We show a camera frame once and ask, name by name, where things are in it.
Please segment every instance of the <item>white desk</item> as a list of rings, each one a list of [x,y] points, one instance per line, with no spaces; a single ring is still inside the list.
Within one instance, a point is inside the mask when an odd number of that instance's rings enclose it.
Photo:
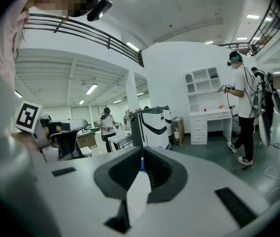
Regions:
[[[190,127],[192,145],[207,144],[207,133],[214,131],[223,131],[223,135],[230,141],[232,133],[231,111],[218,109],[190,113]]]
[[[111,151],[113,151],[111,142],[117,144],[119,149],[121,147],[124,148],[125,145],[130,145],[130,143],[133,142],[132,133],[131,133],[131,131],[125,131],[123,134],[118,134],[118,135],[109,137],[108,141],[109,141]]]

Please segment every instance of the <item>black pants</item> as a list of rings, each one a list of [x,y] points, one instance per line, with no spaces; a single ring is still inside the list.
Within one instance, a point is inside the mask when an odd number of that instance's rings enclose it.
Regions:
[[[108,135],[104,135],[104,137],[106,138],[106,149],[107,149],[107,152],[111,152],[111,149],[110,149],[110,144],[109,144],[109,141],[108,141],[108,138],[112,137],[112,136],[115,136],[116,133],[112,133],[112,134],[108,134]],[[116,150],[119,150],[118,148],[118,145],[114,143],[114,146],[116,148]]]
[[[266,92],[266,99],[265,99],[266,116],[267,116],[270,128],[272,128],[273,115],[274,115],[274,103],[273,103],[272,95],[273,95],[272,93]]]
[[[239,117],[240,136],[234,146],[240,148],[244,144],[245,157],[247,160],[253,159],[254,142],[253,142],[253,123],[255,118]]]

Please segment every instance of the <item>pink fabric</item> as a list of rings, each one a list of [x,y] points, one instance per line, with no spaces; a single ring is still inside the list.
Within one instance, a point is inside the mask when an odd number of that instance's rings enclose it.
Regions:
[[[29,19],[29,11],[22,11],[27,1],[15,0],[0,19],[0,74],[12,90],[15,90],[14,60],[22,40],[22,29]]]

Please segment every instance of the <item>white sneaker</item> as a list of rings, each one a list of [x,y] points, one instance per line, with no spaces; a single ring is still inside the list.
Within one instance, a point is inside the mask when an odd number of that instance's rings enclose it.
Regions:
[[[228,146],[232,150],[233,154],[235,154],[238,151],[238,149],[234,146],[234,144],[232,144],[231,141],[228,141]]]
[[[253,160],[249,161],[245,157],[239,157],[238,161],[239,161],[239,163],[242,163],[242,164],[244,164],[246,166],[249,166],[249,165],[253,164]]]

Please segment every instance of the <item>railing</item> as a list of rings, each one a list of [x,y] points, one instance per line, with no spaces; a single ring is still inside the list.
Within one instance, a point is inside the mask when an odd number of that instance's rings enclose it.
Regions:
[[[254,56],[275,36],[279,29],[280,5],[276,0],[271,0],[262,22],[248,43],[231,43],[219,46],[226,46],[244,55]]]
[[[137,52],[110,34],[68,17],[30,13],[30,20],[24,29],[46,30],[81,37],[123,54],[144,67],[141,50]]]

